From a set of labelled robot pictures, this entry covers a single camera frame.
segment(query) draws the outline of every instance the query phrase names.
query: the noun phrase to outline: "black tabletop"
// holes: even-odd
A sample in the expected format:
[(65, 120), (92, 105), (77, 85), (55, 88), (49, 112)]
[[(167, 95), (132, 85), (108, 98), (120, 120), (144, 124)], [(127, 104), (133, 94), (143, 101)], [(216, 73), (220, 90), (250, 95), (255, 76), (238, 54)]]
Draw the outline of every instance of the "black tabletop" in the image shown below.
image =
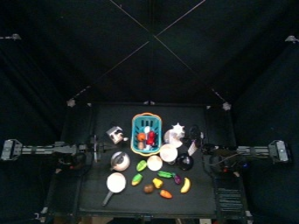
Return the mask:
[[(163, 180), (163, 189), (172, 193), (172, 198), (165, 199), (159, 195), (159, 190), (145, 194), (144, 185), (152, 183), (157, 178), (156, 171), (145, 168), (140, 171), (143, 175), (141, 183), (131, 185), (133, 176), (137, 174), (136, 164), (147, 157), (141, 157), (131, 150), (129, 141), (113, 145), (108, 141), (107, 130), (112, 126), (119, 126), (125, 137), (131, 138), (132, 118), (136, 114), (151, 112), (161, 117), (163, 134), (179, 123), (184, 126), (185, 136), (192, 125), (198, 125), (206, 136), (206, 142), (215, 144), (235, 143), (234, 132), (230, 123), (228, 112), (222, 108), (207, 108), (200, 106), (128, 106), (128, 105), (92, 105), (93, 108), (76, 108), (69, 113), (65, 123), (63, 140), (68, 143), (85, 139), (88, 135), (96, 134), (107, 147), (100, 154), (100, 161), (93, 163), (88, 174), (84, 177), (80, 196), (79, 211), (89, 215), (132, 216), (152, 215), (153, 217), (203, 217), (215, 215), (215, 195), (211, 177), (202, 168), (202, 154), (196, 151), (193, 157), (193, 167), (183, 171), (175, 164), (163, 162), (160, 171), (175, 172), (181, 178), (191, 180), (191, 190), (180, 193), (183, 185), (176, 185), (169, 178)], [(177, 149), (179, 154), (188, 150), (189, 143), (184, 143)], [(115, 193), (105, 206), (103, 200), (108, 194), (107, 179), (113, 172), (109, 170), (109, 160), (117, 151), (124, 151), (129, 156), (131, 164), (121, 171), (125, 176), (125, 189)]]

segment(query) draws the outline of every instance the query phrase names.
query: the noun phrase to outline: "teal plastic basket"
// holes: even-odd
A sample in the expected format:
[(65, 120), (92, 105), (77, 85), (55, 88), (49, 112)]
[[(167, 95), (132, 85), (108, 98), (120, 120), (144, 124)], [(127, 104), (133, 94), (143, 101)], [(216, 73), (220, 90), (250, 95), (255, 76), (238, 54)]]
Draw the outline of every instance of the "teal plastic basket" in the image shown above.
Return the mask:
[[(136, 135), (144, 132), (145, 126), (151, 127), (151, 131), (157, 135), (155, 138), (155, 147), (151, 150), (137, 149), (137, 139)], [(163, 120), (159, 115), (152, 113), (143, 113), (133, 117), (132, 119), (132, 137), (131, 137), (131, 149), (133, 153), (140, 154), (144, 157), (149, 157), (159, 153), (161, 147), (161, 129)]]

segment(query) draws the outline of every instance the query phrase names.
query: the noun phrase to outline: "black backdrop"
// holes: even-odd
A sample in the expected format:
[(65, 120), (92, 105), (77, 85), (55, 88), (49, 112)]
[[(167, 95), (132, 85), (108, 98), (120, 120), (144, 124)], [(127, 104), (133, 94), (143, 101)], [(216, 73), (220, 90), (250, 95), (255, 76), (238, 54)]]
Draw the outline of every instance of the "black backdrop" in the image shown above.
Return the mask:
[[(60, 139), (67, 112), (65, 101), (81, 90), (81, 87), (85, 87), (99, 77), (99, 74), (103, 74), (136, 49), (137, 45), (133, 45), (133, 47), (128, 45), (131, 48), (124, 49), (123, 46), (127, 46), (127, 43), (131, 42), (129, 35), (127, 34), (128, 38), (121, 39), (121, 33), (116, 32), (116, 36), (111, 38), (109, 32), (115, 33), (116, 27), (108, 26), (109, 23), (107, 23), (104, 34), (100, 36), (101, 38), (107, 36), (105, 41), (104, 39), (100, 40), (103, 42), (100, 51), (104, 53), (97, 55), (96, 62), (100, 58), (100, 63), (95, 62), (96, 67), (89, 67), (89, 60), (92, 60), (89, 47), (100, 44), (100, 41), (96, 38), (93, 42), (85, 41), (84, 37), (91, 37), (85, 33), (71, 32), (63, 36), (63, 33), (67, 32), (63, 25), (61, 27), (51, 26), (43, 29), (47, 25), (47, 20), (43, 20), (43, 12), (47, 11), (47, 7), (43, 5), (43, 12), (33, 13), (37, 11), (33, 7), (39, 4), (35, 4), (35, 1), (29, 2), (32, 5), (28, 4), (31, 6), (28, 8), (25, 3), (19, 1), (9, 1), (3, 5), (4, 7), (1, 6), (1, 16), (4, 17), (4, 20), (0, 21), (1, 33), (8, 35), (12, 32), (21, 31), (24, 35), (21, 36), (25, 37), (27, 41), (25, 44), (16, 43), (16, 41), (4, 42), (1, 40), (0, 42), (0, 141), (16, 138), (24, 144), (44, 145), (52, 144), (53, 141)], [(212, 1), (207, 2), (210, 3), (207, 8), (200, 10), (200, 14), (204, 11), (207, 13), (202, 20), (204, 23), (200, 24), (206, 25), (204, 28), (200, 29), (198, 25), (200, 14), (195, 13), (192, 14), (193, 17), (188, 17), (181, 26), (172, 30), (169, 36), (163, 37), (163, 41), (176, 50), (175, 52), (188, 62), (188, 65), (196, 71), (202, 71), (200, 76), (191, 79), (185, 78), (191, 77), (188, 76), (191, 71), (169, 56), (169, 52), (163, 46), (159, 46), (163, 50), (159, 48), (157, 50), (161, 51), (155, 52), (155, 57), (159, 57), (160, 61), (152, 69), (163, 68), (155, 77), (167, 87), (167, 94), (163, 99), (165, 102), (176, 102), (177, 100), (177, 102), (220, 103), (219, 98), (204, 87), (202, 83), (202, 80), (204, 80), (211, 87), (220, 90), (224, 98), (230, 99), (239, 145), (266, 145), (275, 139), (283, 139), (290, 143), (294, 152), (294, 164), (272, 166), (266, 163), (252, 163), (246, 178), (247, 193), (250, 208), (256, 217), (266, 221), (264, 223), (275, 223), (275, 221), (278, 223), (299, 223), (299, 122), (296, 117), (299, 113), (299, 71), (296, 65), (299, 45), (284, 43), (290, 30), (295, 30), (298, 27), (295, 22), (298, 19), (298, 7), (295, 7), (298, 2), (284, 1), (282, 5), (280, 1), (252, 1), (251, 10), (242, 1), (234, 1), (231, 5), (223, 3), (218, 8), (219, 20), (215, 19), (218, 16), (210, 13), (218, 5), (214, 5)], [(75, 19), (73, 11), (80, 9), (76, 4), (72, 5), (69, 10), (65, 10), (68, 5), (63, 6), (60, 13), (55, 14), (57, 16), (55, 18), (60, 19), (57, 21), (55, 18), (49, 20), (60, 23), (63, 16), (67, 15), (69, 15), (67, 17), (68, 21)], [(177, 6), (183, 10), (172, 8), (175, 13), (168, 16), (161, 14), (165, 23), (157, 25), (160, 30), (193, 5)], [(123, 18), (124, 15), (117, 14), (117, 17), (113, 17), (113, 25)], [(189, 29), (188, 32), (183, 31), (184, 26), (191, 28), (189, 23), (195, 25), (196, 29)], [(73, 24), (81, 30), (81, 24), (75, 22)], [(204, 33), (207, 37), (212, 38), (207, 40), (207, 37), (200, 36), (199, 43), (203, 44), (193, 45), (192, 43), (199, 38), (199, 35), (195, 35), (196, 33)], [(76, 34), (79, 34), (79, 38), (68, 42), (68, 38), (77, 37)], [(180, 39), (184, 39), (183, 43), (173, 38), (179, 34), (181, 35)], [(144, 36), (144, 34), (135, 35), (139, 44), (144, 43)], [(80, 39), (83, 43), (79, 44), (79, 51), (73, 52)], [(64, 51), (65, 43), (68, 43), (69, 48)], [(84, 43), (88, 43), (88, 50), (84, 48)], [(210, 57), (204, 57), (202, 48), (204, 48)], [(137, 77), (144, 70), (148, 72), (148, 59), (151, 59), (151, 57), (147, 58), (148, 51), (137, 54), (137, 56), (144, 55), (145, 61), (140, 62), (140, 57), (135, 57), (132, 58), (133, 61), (119, 70), (120, 73), (124, 71), (132, 73), (128, 80), (123, 78), (120, 80), (107, 79), (84, 97), (88, 100), (95, 98), (105, 101), (125, 99), (140, 102), (144, 98), (148, 99), (135, 94), (139, 88), (133, 91), (136, 84), (140, 83)], [(175, 88), (177, 83), (184, 83), (180, 92), (175, 91), (177, 90)], [(117, 89), (115, 98), (111, 94), (113, 89)], [(160, 86), (155, 90), (157, 101), (161, 90), (164, 89)], [(51, 171), (47, 167), (41, 168), (40, 164), (41, 161), (33, 158), (27, 161), (21, 159), (13, 165), (0, 164), (0, 222), (31, 219), (33, 213), (41, 211)]]

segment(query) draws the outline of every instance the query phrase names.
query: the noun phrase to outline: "black curtain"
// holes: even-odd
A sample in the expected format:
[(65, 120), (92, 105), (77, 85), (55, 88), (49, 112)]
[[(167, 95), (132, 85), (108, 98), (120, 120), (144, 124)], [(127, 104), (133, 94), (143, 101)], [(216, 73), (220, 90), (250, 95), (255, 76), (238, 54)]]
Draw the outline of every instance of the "black curtain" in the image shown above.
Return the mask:
[(268, 145), (284, 140), (292, 150), (291, 164), (255, 161), (247, 173), (251, 209), (271, 223), (299, 223), (298, 59), (299, 45), (290, 44), (239, 97), (234, 110), (238, 145)]
[[(21, 42), (0, 39), (0, 150), (5, 139), (25, 145), (60, 140), (65, 101)], [(25, 223), (43, 209), (52, 168), (33, 157), (0, 162), (0, 223)]]

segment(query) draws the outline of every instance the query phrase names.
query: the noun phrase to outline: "toy egg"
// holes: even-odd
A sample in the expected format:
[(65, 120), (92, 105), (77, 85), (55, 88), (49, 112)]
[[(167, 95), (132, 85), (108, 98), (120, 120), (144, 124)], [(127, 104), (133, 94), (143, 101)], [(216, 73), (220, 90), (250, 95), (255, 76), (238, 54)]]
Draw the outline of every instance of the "toy egg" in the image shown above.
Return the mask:
[(141, 150), (145, 148), (145, 144), (144, 144), (144, 142), (139, 142), (139, 143), (136, 144), (136, 148), (141, 151)]

